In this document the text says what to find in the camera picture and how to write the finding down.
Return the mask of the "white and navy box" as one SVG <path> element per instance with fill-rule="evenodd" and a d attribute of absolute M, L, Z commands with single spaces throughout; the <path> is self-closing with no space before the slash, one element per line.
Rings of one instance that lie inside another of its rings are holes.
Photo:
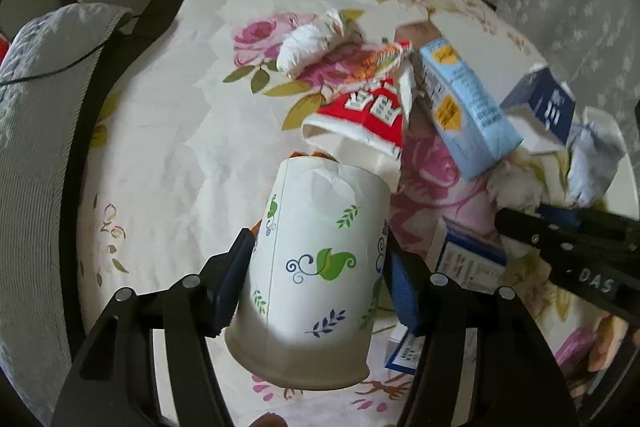
<path fill-rule="evenodd" d="M 502 108 L 527 152 L 563 150 L 575 95 L 524 36 L 491 15 L 436 12 L 431 21 Z"/>

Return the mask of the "small blue white box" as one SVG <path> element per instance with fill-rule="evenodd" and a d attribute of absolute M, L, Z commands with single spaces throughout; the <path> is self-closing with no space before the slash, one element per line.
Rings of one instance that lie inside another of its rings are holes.
<path fill-rule="evenodd" d="M 450 308 L 446 300 L 469 291 L 491 294 L 504 271 L 501 248 L 447 218 L 436 225 L 425 257 L 405 251 L 395 236 L 388 236 L 383 277 L 399 325 L 386 369 L 416 373 L 423 338 L 434 332 L 435 315 Z"/>

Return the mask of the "floral tablecloth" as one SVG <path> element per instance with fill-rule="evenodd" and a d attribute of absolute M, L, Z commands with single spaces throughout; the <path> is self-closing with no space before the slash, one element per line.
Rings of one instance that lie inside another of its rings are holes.
<path fill-rule="evenodd" d="M 355 17 L 370 43 L 346 46 L 302 80 L 280 75 L 274 60 L 284 37 L 332 8 Z M 436 12 L 499 18 L 480 0 L 184 0 L 165 35 L 115 83 L 93 130 L 77 225 L 87 329 L 117 288 L 164 289 L 226 251 L 240 228 L 260 219 L 280 162 L 311 150 L 303 119 L 397 26 Z M 390 224 L 402 246 L 426 254 L 440 215 L 492 232 L 485 182 L 464 182 L 435 132 L 419 126 L 402 158 L 407 184 L 392 198 Z M 549 284 L 533 253 L 508 277 L 580 397 L 626 325 L 600 326 L 603 313 Z M 384 369 L 396 319 L 383 295 L 371 374 L 342 391 L 270 385 L 233 360 L 224 338 L 209 340 L 236 425 L 268 412 L 290 426 L 396 424 L 412 378 Z"/>

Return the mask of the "white paper cup leaf print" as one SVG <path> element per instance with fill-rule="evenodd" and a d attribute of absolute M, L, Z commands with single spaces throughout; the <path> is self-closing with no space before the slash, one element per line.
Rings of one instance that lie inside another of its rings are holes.
<path fill-rule="evenodd" d="M 375 174 L 318 156 L 283 161 L 224 333 L 233 358 L 285 388 L 366 379 L 389 214 Z"/>

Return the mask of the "light blue carton box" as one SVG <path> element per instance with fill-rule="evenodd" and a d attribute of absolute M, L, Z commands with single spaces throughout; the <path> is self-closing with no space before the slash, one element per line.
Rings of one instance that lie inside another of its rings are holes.
<path fill-rule="evenodd" d="M 401 25 L 394 40 L 412 46 L 410 60 L 427 114 L 463 179 L 477 178 L 521 145 L 523 138 L 502 108 L 434 24 Z"/>

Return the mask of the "white printed tissue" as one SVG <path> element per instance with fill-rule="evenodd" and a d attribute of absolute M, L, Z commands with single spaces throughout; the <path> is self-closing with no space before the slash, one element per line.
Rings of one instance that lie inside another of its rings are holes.
<path fill-rule="evenodd" d="M 348 23 L 337 10 L 329 10 L 311 22 L 297 27 L 282 42 L 277 70 L 292 79 L 305 68 L 346 41 Z"/>

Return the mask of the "crumpled grey-white paper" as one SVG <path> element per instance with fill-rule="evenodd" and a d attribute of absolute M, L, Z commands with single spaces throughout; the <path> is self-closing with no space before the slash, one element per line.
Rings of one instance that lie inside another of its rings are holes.
<path fill-rule="evenodd" d="M 617 132 L 597 121 L 573 124 L 567 139 L 570 170 L 567 194 L 574 206 L 585 208 L 602 199 L 626 154 Z"/>

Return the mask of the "crumpled white paper ball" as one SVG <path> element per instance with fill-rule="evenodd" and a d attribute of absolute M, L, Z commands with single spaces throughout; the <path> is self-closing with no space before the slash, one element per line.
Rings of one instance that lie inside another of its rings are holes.
<path fill-rule="evenodd" d="M 512 154 L 491 170 L 487 192 L 497 209 L 534 211 L 542 202 L 544 184 L 532 169 Z"/>

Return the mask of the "white lace curtain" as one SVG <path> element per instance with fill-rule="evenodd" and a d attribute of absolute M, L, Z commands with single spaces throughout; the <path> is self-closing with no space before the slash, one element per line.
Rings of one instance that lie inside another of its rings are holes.
<path fill-rule="evenodd" d="M 613 115 L 639 164 L 639 0 L 485 0 L 529 38 L 579 106 Z"/>

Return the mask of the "red snack bag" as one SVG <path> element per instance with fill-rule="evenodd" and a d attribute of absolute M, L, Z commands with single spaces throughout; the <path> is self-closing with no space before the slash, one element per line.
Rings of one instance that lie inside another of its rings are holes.
<path fill-rule="evenodd" d="M 397 160 L 412 102 L 411 51 L 400 40 L 367 56 L 328 105 L 305 117 L 304 140 L 334 157 L 356 144 Z"/>

